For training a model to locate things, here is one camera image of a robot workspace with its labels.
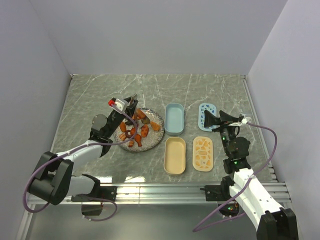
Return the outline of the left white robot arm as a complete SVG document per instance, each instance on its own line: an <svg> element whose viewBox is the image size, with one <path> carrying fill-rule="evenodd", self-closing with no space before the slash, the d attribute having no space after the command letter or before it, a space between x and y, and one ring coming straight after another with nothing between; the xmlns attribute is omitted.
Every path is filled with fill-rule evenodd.
<svg viewBox="0 0 320 240"><path fill-rule="evenodd" d="M49 205L60 204L65 197L83 194L89 201L96 201L101 195L100 181L83 174L79 177L73 171L90 160L101 158L116 145L111 136L127 119L134 122L133 115L138 105L138 96L112 98L109 116L98 114L92 119L89 139L70 150L43 153L23 191L23 206L27 205L27 194L34 195Z"/></svg>

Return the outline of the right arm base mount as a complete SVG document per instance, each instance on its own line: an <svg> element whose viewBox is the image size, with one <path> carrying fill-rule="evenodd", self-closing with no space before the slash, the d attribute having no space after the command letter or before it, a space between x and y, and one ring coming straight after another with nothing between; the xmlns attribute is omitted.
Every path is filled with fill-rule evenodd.
<svg viewBox="0 0 320 240"><path fill-rule="evenodd" d="M207 202L218 202L218 207L231 198L229 187L234 184L230 176L222 178L220 185L205 185L200 190L204 191ZM219 213L226 217L235 217L240 212L239 204L233 200L219 210Z"/></svg>

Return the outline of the red-brown meat slab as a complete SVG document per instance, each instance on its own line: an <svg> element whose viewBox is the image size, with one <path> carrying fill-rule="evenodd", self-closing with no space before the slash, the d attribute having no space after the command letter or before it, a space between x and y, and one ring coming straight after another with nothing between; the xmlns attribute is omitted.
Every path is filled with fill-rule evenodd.
<svg viewBox="0 0 320 240"><path fill-rule="evenodd" d="M139 120L146 118L145 113L140 108L136 109L136 115L137 115L137 119L139 119Z"/></svg>

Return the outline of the dark glazed food piece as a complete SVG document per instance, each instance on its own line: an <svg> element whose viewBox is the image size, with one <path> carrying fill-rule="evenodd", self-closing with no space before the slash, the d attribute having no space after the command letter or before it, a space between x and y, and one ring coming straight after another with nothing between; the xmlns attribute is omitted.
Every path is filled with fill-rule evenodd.
<svg viewBox="0 0 320 240"><path fill-rule="evenodd" d="M141 119L141 122L142 122L143 124L149 124L149 123L150 123L150 119L149 119L148 117L145 117L145 118L142 118L142 119Z"/></svg>

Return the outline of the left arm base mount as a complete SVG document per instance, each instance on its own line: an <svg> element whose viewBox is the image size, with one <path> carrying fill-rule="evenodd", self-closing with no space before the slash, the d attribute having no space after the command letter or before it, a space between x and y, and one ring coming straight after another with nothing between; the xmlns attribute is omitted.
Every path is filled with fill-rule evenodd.
<svg viewBox="0 0 320 240"><path fill-rule="evenodd" d="M118 210L116 204L118 187L111 186L99 186L96 191L89 194L78 194L71 196L71 202L82 203L81 213L85 218L100 216L103 211L104 203L111 203L114 205L114 211L111 214L113 217Z"/></svg>

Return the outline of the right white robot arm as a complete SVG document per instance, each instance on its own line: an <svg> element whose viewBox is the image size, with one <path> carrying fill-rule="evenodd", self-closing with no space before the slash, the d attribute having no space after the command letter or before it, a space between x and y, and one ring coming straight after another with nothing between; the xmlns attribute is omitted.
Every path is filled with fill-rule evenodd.
<svg viewBox="0 0 320 240"><path fill-rule="evenodd" d="M247 161L251 143L238 134L241 126L251 124L248 116L233 117L220 111L216 117L209 110L204 111L204 127L216 127L213 131L220 134L227 156L223 161L227 176L220 183L220 194L227 201L221 206L236 201L253 223L258 240L297 240L294 211L274 200Z"/></svg>

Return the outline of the black sea cucumber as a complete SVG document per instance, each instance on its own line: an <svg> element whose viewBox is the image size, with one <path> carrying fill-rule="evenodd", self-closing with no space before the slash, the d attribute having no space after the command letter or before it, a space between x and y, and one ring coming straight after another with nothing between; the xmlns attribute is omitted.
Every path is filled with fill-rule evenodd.
<svg viewBox="0 0 320 240"><path fill-rule="evenodd" d="M128 120L128 121L126 121L125 122L125 125L126 126L134 126L134 125L139 125L138 123L137 123L137 121L130 121L130 120Z"/></svg>

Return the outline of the orange fried cutlet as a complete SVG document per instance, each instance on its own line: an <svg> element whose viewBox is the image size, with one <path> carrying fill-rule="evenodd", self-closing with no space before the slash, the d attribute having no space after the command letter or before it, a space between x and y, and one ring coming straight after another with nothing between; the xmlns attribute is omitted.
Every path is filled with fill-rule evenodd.
<svg viewBox="0 0 320 240"><path fill-rule="evenodd" d="M151 125L151 127L154 131L159 132L161 130L161 126L158 123L156 123L154 121L150 121L149 124Z"/></svg>

